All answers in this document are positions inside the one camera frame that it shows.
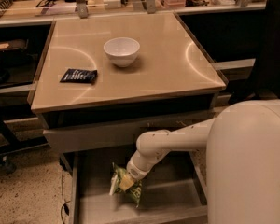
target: box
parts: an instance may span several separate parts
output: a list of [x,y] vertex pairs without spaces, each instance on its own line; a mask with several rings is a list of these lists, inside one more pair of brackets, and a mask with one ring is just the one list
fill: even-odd
[[121,8],[121,0],[103,0],[105,9]]
[[166,0],[160,0],[160,2],[165,8],[180,8],[186,6],[186,0],[182,3],[171,3]]

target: open drawer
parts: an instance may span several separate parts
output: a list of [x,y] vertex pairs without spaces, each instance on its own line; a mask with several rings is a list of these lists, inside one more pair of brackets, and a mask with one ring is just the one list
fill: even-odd
[[172,152],[143,179],[140,205],[109,195],[112,162],[125,167],[134,146],[78,152],[70,224],[207,223],[205,184],[191,153]]
[[34,116],[30,104],[35,94],[54,21],[0,24],[0,70],[7,73],[0,81],[0,106],[6,119]]

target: drawer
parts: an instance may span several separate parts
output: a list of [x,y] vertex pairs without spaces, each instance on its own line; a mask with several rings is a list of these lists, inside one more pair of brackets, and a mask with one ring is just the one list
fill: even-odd
[[209,119],[211,116],[211,111],[205,109],[134,119],[124,119],[122,117],[121,120],[46,129],[44,135],[54,151],[70,153],[101,147],[128,145],[135,142],[143,132],[159,129],[177,130],[201,120]]
[[112,162],[125,167],[134,145],[80,151],[75,156],[69,224],[206,223],[206,187],[190,152],[171,152],[142,182],[138,207],[109,195]]
[[[30,21],[0,24],[1,45],[15,44],[14,49],[7,47],[7,50],[0,50],[0,67],[8,73],[8,79],[0,83],[0,106],[5,109],[5,114],[22,107],[19,119],[28,113],[33,116],[30,104],[47,55],[54,23]],[[25,42],[25,47],[17,49],[21,44],[19,41]]]

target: green snack bag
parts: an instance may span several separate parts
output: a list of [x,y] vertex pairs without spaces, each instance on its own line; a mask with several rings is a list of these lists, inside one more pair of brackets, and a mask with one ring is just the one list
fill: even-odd
[[131,182],[132,178],[127,174],[126,169],[118,167],[114,162],[112,164],[113,164],[114,174],[111,179],[110,195],[113,195],[114,193],[125,193],[132,198],[132,200],[136,203],[136,207],[138,207],[140,204],[140,196],[141,196],[141,188],[142,188],[141,180],[139,181],[134,180],[130,188],[123,189],[122,187],[129,187],[131,183],[122,184],[121,182],[122,181],[126,182],[126,180]]

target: cabinet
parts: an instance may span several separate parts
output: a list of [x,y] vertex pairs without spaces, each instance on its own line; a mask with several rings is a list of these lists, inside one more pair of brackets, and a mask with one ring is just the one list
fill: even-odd
[[[0,146],[0,156],[47,143],[43,136],[20,142],[6,126],[6,121],[34,118],[31,96],[41,72],[53,30],[53,22],[0,25],[0,68],[8,73],[0,82],[0,134],[7,144]],[[11,44],[24,44],[8,50]]]
[[[113,65],[103,50],[107,40],[118,36],[135,38],[141,46],[136,61],[123,69]],[[61,83],[68,68],[96,69],[97,80],[93,85]],[[174,195],[166,201],[159,195],[160,202],[154,204],[149,200],[154,198],[150,193],[143,202],[145,208],[139,209],[143,214],[139,218],[134,216],[137,211],[133,206],[124,217],[116,206],[108,208],[112,204],[108,197],[111,162],[124,166],[134,152],[134,141],[145,131],[174,130],[208,119],[214,98],[225,88],[175,14],[57,21],[38,83],[32,110],[42,121],[50,146],[61,154],[74,180],[71,223],[98,223],[98,212],[89,216],[89,204],[99,208],[100,215],[111,217],[104,219],[106,223],[160,223],[164,213],[168,216],[163,217],[163,223],[205,222],[206,208],[194,184],[200,183],[194,177],[199,172],[194,172],[189,154],[176,156],[176,161],[183,160],[177,161],[176,166],[168,161],[172,179],[163,182],[168,186],[167,192],[177,193],[187,187],[184,203],[177,206],[179,201],[175,202]],[[175,177],[177,170],[187,172],[187,177]],[[160,176],[166,172],[167,169],[162,170]],[[147,187],[152,188],[154,181],[158,180],[152,180]]]

